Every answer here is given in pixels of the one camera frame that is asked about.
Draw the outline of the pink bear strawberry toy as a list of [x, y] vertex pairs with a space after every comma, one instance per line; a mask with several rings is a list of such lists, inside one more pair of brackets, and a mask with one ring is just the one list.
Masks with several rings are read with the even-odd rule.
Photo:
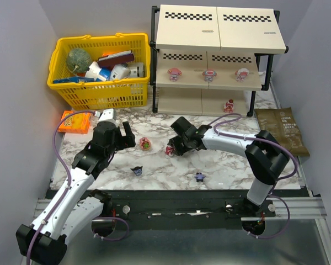
[[152, 147], [150, 140], [146, 137], [140, 138], [139, 143], [142, 151], [148, 151]]

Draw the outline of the red bear cream toy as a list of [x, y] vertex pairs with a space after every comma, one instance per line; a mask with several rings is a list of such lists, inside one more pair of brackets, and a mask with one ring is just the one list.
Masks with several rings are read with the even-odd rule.
[[169, 156], [169, 157], [174, 156], [174, 147], [172, 147], [172, 146], [167, 146], [165, 151], [166, 151], [165, 154], [166, 154], [167, 156]]

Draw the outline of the black purple-bow cat toy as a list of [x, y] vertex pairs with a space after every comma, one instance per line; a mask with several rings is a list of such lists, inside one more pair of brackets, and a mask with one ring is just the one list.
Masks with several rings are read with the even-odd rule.
[[141, 176], [142, 175], [142, 166], [136, 166], [134, 168], [131, 168], [132, 172], [134, 173], [134, 175], [136, 176]]

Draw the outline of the red white bear toy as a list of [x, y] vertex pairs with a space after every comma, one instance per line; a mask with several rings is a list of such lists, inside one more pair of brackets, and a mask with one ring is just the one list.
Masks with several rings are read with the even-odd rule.
[[223, 111], [225, 113], [233, 113], [234, 110], [234, 100], [229, 99], [223, 106]]

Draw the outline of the pink round bunny toy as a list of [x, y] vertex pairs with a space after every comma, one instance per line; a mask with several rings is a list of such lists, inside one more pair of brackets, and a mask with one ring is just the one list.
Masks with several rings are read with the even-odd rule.
[[202, 75], [204, 77], [204, 81], [207, 83], [212, 82], [215, 77], [217, 76], [217, 72], [211, 69], [206, 69], [202, 72]]

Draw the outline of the pink blue-bow bunny toy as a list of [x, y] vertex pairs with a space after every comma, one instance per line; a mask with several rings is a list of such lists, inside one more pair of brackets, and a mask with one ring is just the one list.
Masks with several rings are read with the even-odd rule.
[[167, 71], [167, 74], [169, 74], [170, 81], [176, 82], [178, 80], [178, 78], [182, 75], [182, 72], [180, 69], [173, 67]]

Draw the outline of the white pink bunny toy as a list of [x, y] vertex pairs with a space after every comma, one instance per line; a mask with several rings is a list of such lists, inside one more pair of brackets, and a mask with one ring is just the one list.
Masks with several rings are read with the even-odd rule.
[[247, 68], [240, 68], [235, 72], [236, 81], [244, 82], [244, 80], [249, 76], [250, 71]]

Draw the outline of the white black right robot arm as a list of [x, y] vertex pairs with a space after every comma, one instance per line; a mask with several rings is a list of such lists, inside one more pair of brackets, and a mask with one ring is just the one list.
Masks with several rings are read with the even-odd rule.
[[216, 150], [245, 157], [255, 176], [245, 200], [259, 207], [276, 185], [292, 155], [268, 131], [238, 134], [225, 132], [220, 126], [221, 123], [210, 123], [197, 128], [181, 116], [170, 126], [176, 136], [169, 140], [168, 145], [176, 156], [192, 150]]

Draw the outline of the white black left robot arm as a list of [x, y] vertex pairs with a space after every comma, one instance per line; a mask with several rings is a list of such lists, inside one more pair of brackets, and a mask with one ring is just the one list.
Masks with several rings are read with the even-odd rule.
[[118, 151], [135, 147], [129, 123], [122, 125], [125, 135], [113, 121], [100, 121], [49, 205], [29, 226], [20, 225], [16, 238], [27, 264], [59, 264], [71, 240], [102, 213], [104, 206], [111, 206], [110, 197], [103, 193], [87, 198], [81, 206], [77, 203]]

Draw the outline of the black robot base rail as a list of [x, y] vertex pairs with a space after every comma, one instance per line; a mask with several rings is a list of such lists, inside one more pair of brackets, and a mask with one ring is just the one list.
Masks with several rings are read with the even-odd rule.
[[252, 206], [246, 191], [227, 190], [93, 190], [103, 203], [102, 216], [119, 217], [116, 229], [240, 230], [246, 221], [275, 216], [271, 200]]

